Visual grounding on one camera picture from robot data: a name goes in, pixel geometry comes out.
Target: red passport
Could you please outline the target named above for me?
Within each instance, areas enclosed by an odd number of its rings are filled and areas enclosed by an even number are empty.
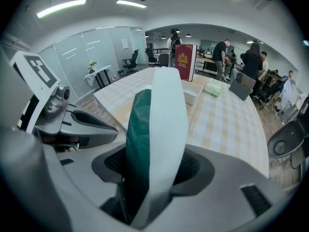
[[[175,47],[175,64],[179,70],[180,78],[184,81],[192,82],[197,57],[197,46],[177,44]]]

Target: white plastic container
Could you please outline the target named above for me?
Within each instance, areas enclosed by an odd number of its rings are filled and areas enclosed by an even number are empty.
[[[200,85],[196,85],[192,82],[186,82],[184,80],[181,81],[183,86],[185,103],[189,105],[194,105],[198,101],[202,93],[203,87]]]

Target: backpack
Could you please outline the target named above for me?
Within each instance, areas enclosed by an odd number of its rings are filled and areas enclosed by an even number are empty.
[[[172,53],[172,55],[175,55],[175,52],[176,52],[176,44],[181,44],[179,38],[177,38],[176,40],[172,40],[172,42],[171,42],[171,44],[170,44],[170,48],[171,48],[171,53]]]

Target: checkered tablecloth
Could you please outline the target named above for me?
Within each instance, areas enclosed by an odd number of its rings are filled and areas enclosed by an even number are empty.
[[[125,77],[94,94],[95,101],[127,131],[134,96],[151,85],[154,68]],[[201,86],[210,78],[194,75]],[[264,130],[256,108],[248,98],[239,99],[222,83],[219,97],[202,92],[199,101],[186,104],[189,133],[187,143],[244,160],[268,177],[268,153]]]

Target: potted plant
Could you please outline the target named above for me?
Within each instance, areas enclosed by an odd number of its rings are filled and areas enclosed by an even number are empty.
[[[97,63],[97,62],[95,62],[95,61],[90,61],[90,62],[88,63],[89,66],[90,66],[90,68],[88,68],[88,71],[89,71],[90,74],[94,72],[93,66],[94,66],[96,63]]]

